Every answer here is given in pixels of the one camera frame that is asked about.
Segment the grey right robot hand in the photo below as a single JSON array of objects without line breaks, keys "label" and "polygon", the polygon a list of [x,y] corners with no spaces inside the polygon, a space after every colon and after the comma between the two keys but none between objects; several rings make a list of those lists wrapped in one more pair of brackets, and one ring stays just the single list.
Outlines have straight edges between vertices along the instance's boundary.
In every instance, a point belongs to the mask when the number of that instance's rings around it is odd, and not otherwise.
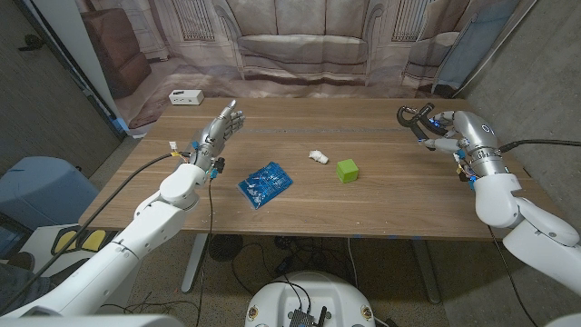
[{"label": "grey right robot hand", "polygon": [[419,138],[419,143],[430,150],[453,154],[462,150],[475,159],[497,155],[498,139],[489,124],[468,111],[445,111],[430,118],[438,127],[450,127],[443,137]]}]

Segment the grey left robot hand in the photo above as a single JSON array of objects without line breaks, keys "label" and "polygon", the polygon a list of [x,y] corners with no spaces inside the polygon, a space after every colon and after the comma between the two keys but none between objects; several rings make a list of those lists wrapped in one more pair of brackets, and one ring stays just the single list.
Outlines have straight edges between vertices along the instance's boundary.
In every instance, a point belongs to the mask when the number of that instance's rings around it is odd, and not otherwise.
[{"label": "grey left robot hand", "polygon": [[205,172],[210,170],[213,160],[220,156],[226,141],[243,127],[245,116],[242,111],[236,110],[236,105],[237,101],[232,100],[201,132],[194,165]]}]

